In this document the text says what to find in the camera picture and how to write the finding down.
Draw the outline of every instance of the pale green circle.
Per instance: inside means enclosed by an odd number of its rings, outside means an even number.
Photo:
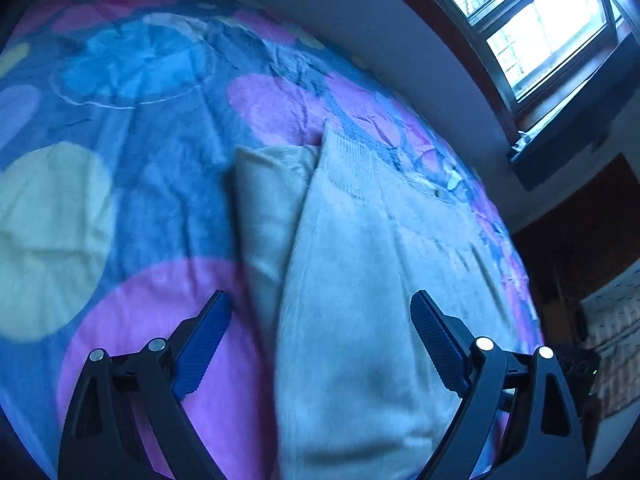
[[[111,177],[89,150],[60,142],[0,173],[0,334],[33,342],[82,310],[114,231]]]

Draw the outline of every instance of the black device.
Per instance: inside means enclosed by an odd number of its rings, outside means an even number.
[[[460,407],[418,480],[467,480],[480,456],[496,411],[510,418],[491,471],[492,480],[584,480],[586,459],[578,416],[553,351],[533,355],[503,351],[487,337],[444,315],[426,291],[411,300],[411,318],[444,385]],[[129,405],[140,392],[149,421],[176,480],[226,480],[182,410],[230,319],[230,300],[217,291],[198,317],[184,320],[168,338],[140,352],[89,354],[66,416],[60,480],[159,480]],[[515,388],[513,397],[504,393]]]

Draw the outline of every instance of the white object on bed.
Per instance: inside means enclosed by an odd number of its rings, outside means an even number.
[[[406,480],[459,405],[412,325],[413,293],[426,289],[504,349],[515,343],[478,227],[330,129],[317,167],[315,152],[292,165],[295,148],[267,150],[238,153],[239,221],[264,338],[275,335],[282,479]]]

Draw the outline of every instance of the window frame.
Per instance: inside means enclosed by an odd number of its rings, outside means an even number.
[[[468,17],[454,0],[435,1],[476,52],[519,134],[535,134],[541,130],[558,107],[570,100],[630,31],[624,21],[614,19],[611,0],[599,0],[604,12],[604,24],[600,29],[549,74],[534,78],[533,85],[517,97],[487,39],[534,0],[489,0]]]

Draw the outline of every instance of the polka dot bedsheet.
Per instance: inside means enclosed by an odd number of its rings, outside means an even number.
[[[319,144],[327,121],[469,208],[517,350],[542,342],[482,185],[363,60],[251,0],[37,0],[0,56],[0,404],[51,478],[89,351],[136,352],[217,288],[235,311],[184,409],[230,480],[268,477],[273,399],[239,262],[234,149]]]

